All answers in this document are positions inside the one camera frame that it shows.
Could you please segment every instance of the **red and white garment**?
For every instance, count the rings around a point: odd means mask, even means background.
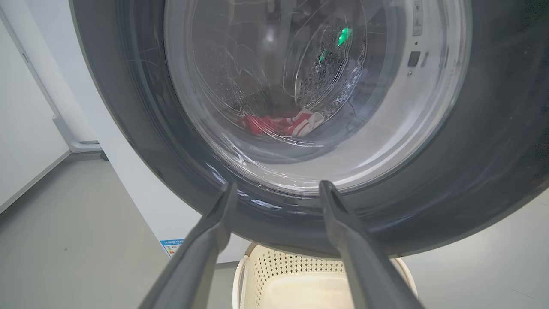
[[[288,136],[303,137],[316,129],[324,121],[321,113],[313,113],[303,108],[291,118],[256,117],[247,115],[239,124],[254,135],[282,132]]]

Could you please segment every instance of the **gray floor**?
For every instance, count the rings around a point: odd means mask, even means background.
[[[481,233],[405,257],[426,308],[548,308],[548,205],[546,192]],[[108,162],[70,159],[0,214],[2,309],[136,308],[167,262]],[[208,309],[231,308],[235,268],[217,266]]]

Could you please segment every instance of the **washing machine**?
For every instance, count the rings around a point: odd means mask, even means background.
[[[73,0],[71,10],[127,143],[201,214],[235,182],[243,239],[339,257],[321,180],[387,256],[463,239],[548,187],[544,1]]]

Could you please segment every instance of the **laundry basket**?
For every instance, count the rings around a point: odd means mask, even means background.
[[[417,296],[400,258],[391,262]],[[342,261],[301,257],[252,244],[238,263],[233,309],[353,309]]]

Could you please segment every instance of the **white wall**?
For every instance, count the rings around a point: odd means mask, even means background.
[[[0,7],[77,140],[97,140],[67,80],[81,55],[69,1],[0,0]]]
[[[0,21],[0,212],[69,151],[52,116]]]

